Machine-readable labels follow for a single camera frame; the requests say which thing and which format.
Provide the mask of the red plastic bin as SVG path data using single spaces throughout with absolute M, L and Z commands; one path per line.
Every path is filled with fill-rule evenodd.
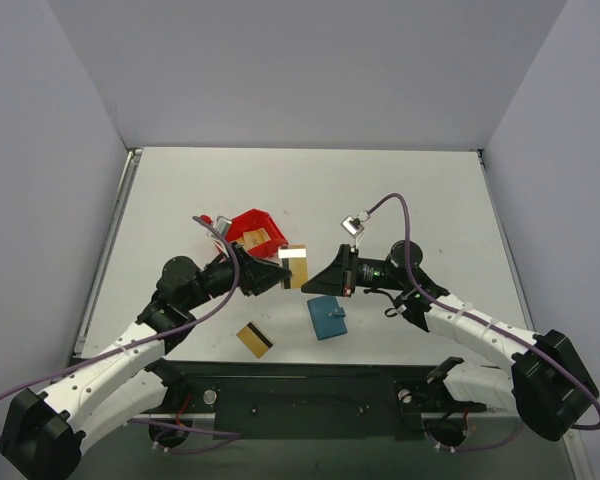
M 212 226 L 227 242 L 236 243 L 250 255 L 271 259 L 280 247 L 288 246 L 288 240 L 268 212 L 251 209 L 234 218 L 207 215 L 202 220 Z

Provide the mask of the blue leather card holder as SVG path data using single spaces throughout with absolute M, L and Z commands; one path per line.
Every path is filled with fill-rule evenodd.
M 345 310 L 333 296 L 320 296 L 307 301 L 311 323 L 318 341 L 348 333 Z

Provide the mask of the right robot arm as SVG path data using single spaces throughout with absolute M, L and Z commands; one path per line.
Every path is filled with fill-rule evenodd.
M 517 414 L 540 437 L 557 441 L 582 429 L 581 417 L 600 409 L 599 390 L 572 342 L 496 320 L 436 284 L 420 267 L 421 248 L 398 241 L 383 260 L 343 244 L 335 259 L 301 288 L 306 294 L 350 297 L 358 288 L 390 298 L 393 312 L 420 330 L 454 341 L 485 360 L 448 359 L 427 381 L 429 402 L 482 404 Z

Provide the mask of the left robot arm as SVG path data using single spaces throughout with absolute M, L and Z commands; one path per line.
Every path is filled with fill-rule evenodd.
M 192 310 L 241 291 L 257 296 L 288 279 L 289 269 L 232 244 L 204 268 L 177 256 L 163 267 L 137 320 L 104 350 L 40 392 L 10 402 L 0 454 L 28 479 L 66 479 L 96 442 L 138 414 L 180 408 L 183 375 L 166 354 L 191 332 Z

